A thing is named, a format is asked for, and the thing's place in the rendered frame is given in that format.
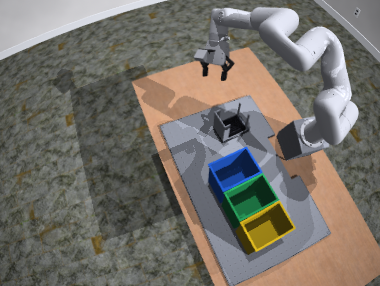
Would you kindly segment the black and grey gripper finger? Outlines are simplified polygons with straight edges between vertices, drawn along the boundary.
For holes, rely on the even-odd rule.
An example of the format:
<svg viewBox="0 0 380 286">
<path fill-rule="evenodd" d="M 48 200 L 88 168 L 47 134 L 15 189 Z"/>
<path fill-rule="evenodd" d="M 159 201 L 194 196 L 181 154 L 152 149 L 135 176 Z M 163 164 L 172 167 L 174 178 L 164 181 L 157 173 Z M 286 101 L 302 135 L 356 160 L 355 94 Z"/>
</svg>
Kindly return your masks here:
<svg viewBox="0 0 380 286">
<path fill-rule="evenodd" d="M 232 66 L 234 65 L 234 62 L 227 55 L 226 55 L 226 60 L 229 62 L 229 66 L 227 66 L 225 62 L 224 62 L 224 65 L 221 66 L 223 69 L 223 71 L 221 73 L 221 81 L 225 81 L 227 79 L 227 71 L 229 71 L 232 68 Z"/>
<path fill-rule="evenodd" d="M 205 63 L 205 62 L 204 62 L 204 63 L 203 63 L 203 62 L 200 62 L 200 63 L 201 63 L 201 65 L 202 65 L 202 67 L 203 67 L 202 76 L 203 76 L 203 77 L 208 76 L 208 69 L 209 69 L 209 68 L 208 68 L 207 66 L 208 66 L 209 64 L 208 64 L 208 63 Z"/>
</svg>

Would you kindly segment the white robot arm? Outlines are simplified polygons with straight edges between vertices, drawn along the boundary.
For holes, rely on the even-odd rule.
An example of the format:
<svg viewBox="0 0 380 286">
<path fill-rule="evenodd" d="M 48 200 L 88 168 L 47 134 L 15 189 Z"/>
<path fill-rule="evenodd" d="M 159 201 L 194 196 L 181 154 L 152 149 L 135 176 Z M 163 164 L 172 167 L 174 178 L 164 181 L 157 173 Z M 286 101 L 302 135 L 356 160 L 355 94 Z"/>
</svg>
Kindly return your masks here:
<svg viewBox="0 0 380 286">
<path fill-rule="evenodd" d="M 298 24 L 297 13 L 288 8 L 258 7 L 252 12 L 213 9 L 209 39 L 230 40 L 228 27 L 259 31 L 261 39 L 298 71 L 307 71 L 321 57 L 324 87 L 313 103 L 316 119 L 301 125 L 300 137 L 311 148 L 320 146 L 324 140 L 337 145 L 358 118 L 358 108 L 350 101 L 351 87 L 343 49 L 335 34 L 324 27 L 310 29 L 294 44 L 287 37 Z"/>
</svg>

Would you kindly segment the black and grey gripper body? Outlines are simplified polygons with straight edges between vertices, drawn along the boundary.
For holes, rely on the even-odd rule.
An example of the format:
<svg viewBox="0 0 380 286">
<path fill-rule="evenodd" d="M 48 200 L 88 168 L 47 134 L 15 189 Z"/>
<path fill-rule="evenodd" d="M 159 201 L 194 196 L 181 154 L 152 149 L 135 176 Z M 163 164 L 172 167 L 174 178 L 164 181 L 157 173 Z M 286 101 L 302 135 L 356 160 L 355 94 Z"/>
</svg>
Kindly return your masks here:
<svg viewBox="0 0 380 286">
<path fill-rule="evenodd" d="M 215 42 L 214 42 L 215 41 Z M 215 50 L 210 52 L 205 63 L 223 66 L 226 63 L 226 55 L 229 57 L 229 43 L 227 41 L 207 40 L 205 49 Z M 229 62 L 227 61 L 227 65 Z"/>
</svg>

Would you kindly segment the green bin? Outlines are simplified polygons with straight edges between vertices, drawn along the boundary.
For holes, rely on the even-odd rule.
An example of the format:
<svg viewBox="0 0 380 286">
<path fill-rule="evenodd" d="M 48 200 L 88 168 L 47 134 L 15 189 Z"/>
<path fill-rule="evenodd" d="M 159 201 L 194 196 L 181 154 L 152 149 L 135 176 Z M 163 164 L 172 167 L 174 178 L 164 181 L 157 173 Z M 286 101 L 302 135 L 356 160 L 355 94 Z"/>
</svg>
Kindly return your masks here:
<svg viewBox="0 0 380 286">
<path fill-rule="evenodd" d="M 239 222 L 279 201 L 263 173 L 223 193 L 222 208 L 234 229 Z"/>
</svg>

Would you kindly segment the blue bin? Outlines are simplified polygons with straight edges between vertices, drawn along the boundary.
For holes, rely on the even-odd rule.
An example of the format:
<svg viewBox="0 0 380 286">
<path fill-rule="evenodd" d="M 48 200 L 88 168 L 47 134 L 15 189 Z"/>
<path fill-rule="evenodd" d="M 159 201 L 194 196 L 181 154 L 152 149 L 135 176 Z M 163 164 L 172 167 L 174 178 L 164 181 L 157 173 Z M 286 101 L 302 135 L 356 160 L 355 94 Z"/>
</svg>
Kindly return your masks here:
<svg viewBox="0 0 380 286">
<path fill-rule="evenodd" d="M 263 173 L 247 146 L 208 166 L 208 182 L 220 203 L 224 199 L 223 192 Z"/>
</svg>

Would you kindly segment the yellow open-top bin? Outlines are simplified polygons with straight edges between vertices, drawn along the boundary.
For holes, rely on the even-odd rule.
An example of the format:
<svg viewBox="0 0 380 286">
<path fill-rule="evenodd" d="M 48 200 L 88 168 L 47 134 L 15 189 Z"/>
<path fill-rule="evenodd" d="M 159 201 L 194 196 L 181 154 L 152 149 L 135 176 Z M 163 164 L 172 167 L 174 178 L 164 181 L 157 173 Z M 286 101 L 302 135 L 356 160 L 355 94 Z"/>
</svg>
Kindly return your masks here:
<svg viewBox="0 0 380 286">
<path fill-rule="evenodd" d="M 269 210 L 270 208 L 272 209 Z M 275 242 L 294 229 L 296 228 L 293 222 L 279 200 L 262 211 L 241 221 L 240 226 L 235 232 L 249 255 Z"/>
</svg>

